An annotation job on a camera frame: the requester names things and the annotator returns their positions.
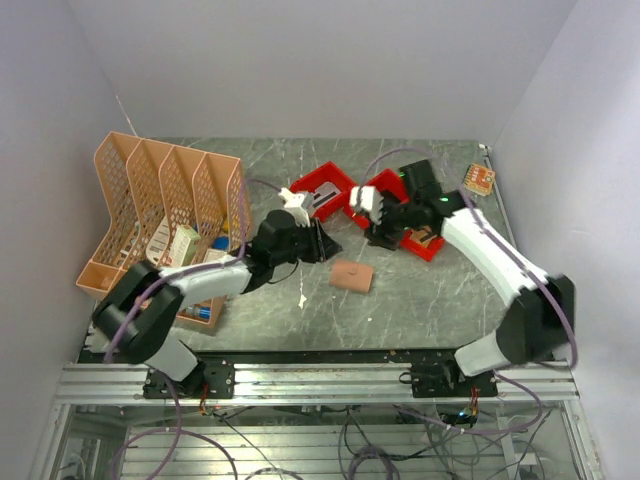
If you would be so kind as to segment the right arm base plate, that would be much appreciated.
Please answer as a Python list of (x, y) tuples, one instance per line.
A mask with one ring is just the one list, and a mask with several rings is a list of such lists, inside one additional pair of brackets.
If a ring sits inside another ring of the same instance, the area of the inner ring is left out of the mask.
[(453, 362), (412, 364), (398, 380), (411, 387), (414, 398), (495, 397), (498, 389), (491, 373), (466, 376)]

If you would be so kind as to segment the brown item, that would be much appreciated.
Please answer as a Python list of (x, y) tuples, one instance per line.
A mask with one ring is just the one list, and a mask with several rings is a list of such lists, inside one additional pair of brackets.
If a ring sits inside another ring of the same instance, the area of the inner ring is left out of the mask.
[(414, 230), (411, 234), (411, 240), (423, 247), (427, 247), (436, 237), (437, 235), (429, 227)]

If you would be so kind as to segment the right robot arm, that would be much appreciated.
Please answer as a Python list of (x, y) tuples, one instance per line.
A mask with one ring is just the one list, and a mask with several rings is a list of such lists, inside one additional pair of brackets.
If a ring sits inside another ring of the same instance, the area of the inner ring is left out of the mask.
[(428, 160), (401, 167), (400, 178), (408, 195), (403, 202), (386, 199), (372, 184), (351, 190), (349, 205), (368, 219), (369, 242), (391, 249), (405, 231), (428, 228), (461, 252), (505, 305), (492, 332), (456, 349), (455, 362), (440, 373), (442, 387), (463, 395), (478, 375), (541, 362), (564, 345), (570, 348), (569, 364), (576, 365), (574, 283), (526, 259), (461, 189), (444, 191)]

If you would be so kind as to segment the brown leather card holder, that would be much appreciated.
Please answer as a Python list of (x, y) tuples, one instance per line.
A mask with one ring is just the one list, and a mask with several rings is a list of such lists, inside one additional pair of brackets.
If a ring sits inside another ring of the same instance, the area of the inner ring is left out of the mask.
[(331, 269), (329, 284), (336, 288), (365, 294), (371, 289), (373, 276), (372, 266), (337, 259)]

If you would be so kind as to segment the red bin with cards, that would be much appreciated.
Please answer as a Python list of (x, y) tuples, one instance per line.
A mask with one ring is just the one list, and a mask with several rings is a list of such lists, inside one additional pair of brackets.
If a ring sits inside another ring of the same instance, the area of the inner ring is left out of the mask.
[(325, 222), (349, 203), (355, 182), (335, 163), (329, 161), (294, 181), (289, 190), (312, 195), (313, 217)]

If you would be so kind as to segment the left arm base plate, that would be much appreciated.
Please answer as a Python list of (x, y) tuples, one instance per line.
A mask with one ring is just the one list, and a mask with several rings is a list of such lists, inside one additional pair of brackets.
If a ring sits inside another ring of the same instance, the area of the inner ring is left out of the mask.
[(200, 362), (184, 380), (171, 380), (158, 370), (149, 371), (143, 385), (145, 399), (171, 399), (173, 392), (180, 399), (231, 399), (235, 387), (234, 366), (225, 360)]

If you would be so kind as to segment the red bin front pair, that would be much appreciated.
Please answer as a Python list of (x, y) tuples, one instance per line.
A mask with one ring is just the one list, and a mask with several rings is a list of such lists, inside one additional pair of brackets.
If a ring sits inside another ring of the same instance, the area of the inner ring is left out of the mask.
[[(406, 203), (409, 199), (401, 177), (391, 169), (383, 170), (372, 180), (369, 180), (366, 185), (375, 187), (385, 199), (396, 203)], [(347, 204), (343, 211), (351, 221), (364, 230), (369, 226), (369, 220), (355, 212), (354, 207), (351, 205), (352, 193), (356, 193), (355, 187), (347, 194)]]

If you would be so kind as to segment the white credit card stack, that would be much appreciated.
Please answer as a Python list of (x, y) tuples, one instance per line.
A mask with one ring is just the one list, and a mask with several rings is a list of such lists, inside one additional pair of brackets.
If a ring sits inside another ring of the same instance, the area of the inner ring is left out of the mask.
[(319, 209), (341, 193), (340, 189), (331, 182), (324, 182), (313, 192), (313, 207)]

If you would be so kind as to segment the red bin pair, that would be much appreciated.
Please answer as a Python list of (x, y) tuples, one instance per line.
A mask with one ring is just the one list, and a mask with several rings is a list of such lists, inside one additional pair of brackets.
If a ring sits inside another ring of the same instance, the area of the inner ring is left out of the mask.
[(430, 262), (444, 245), (444, 239), (429, 227), (406, 229), (400, 247), (417, 257)]
[[(383, 170), (372, 180), (369, 180), (366, 185), (375, 187), (385, 199), (396, 203), (406, 203), (409, 199), (401, 177), (391, 169)], [(343, 211), (351, 221), (364, 230), (369, 226), (369, 220), (355, 212), (354, 207), (351, 205), (352, 193), (356, 193), (355, 187), (347, 194), (347, 204)]]

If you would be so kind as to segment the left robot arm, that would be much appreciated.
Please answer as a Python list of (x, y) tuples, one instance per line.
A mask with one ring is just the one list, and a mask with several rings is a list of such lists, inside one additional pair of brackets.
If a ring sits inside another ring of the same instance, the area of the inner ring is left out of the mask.
[(272, 282), (285, 263), (325, 262), (342, 251), (322, 224), (298, 225), (285, 210), (273, 210), (252, 240), (219, 262), (159, 269), (148, 261), (131, 267), (93, 311), (94, 327), (109, 340), (104, 360), (118, 353), (164, 376), (182, 397), (211, 387), (206, 364), (171, 334), (179, 312), (217, 297), (250, 293)]

